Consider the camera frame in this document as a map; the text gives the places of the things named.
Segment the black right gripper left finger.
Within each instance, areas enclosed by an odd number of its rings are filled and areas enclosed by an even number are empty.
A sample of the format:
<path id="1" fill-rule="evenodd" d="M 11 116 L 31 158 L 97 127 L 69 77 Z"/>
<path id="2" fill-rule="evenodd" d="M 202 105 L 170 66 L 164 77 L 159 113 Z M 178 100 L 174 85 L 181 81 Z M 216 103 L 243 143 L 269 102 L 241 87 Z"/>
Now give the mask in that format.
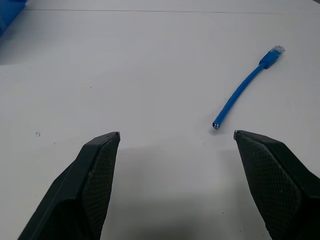
<path id="1" fill-rule="evenodd" d="M 120 133 L 93 138 L 52 182 L 17 240 L 100 240 Z"/>

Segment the blue plastic object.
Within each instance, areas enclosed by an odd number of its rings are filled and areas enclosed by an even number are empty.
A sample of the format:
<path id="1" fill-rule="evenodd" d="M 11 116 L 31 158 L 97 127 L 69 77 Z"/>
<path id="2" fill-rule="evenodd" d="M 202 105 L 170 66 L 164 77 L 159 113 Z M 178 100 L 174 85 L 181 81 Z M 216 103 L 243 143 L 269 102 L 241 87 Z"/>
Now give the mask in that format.
<path id="1" fill-rule="evenodd" d="M 24 9 L 28 0 L 0 0 L 0 36 Z"/>

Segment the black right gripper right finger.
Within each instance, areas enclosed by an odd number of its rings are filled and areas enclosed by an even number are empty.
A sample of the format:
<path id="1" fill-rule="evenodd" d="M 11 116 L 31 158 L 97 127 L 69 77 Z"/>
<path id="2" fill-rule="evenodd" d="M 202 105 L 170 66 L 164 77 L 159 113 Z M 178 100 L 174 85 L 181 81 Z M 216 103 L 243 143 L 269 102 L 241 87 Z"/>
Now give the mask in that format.
<path id="1" fill-rule="evenodd" d="M 320 178 L 278 140 L 244 130 L 233 138 L 272 240 L 320 240 Z"/>

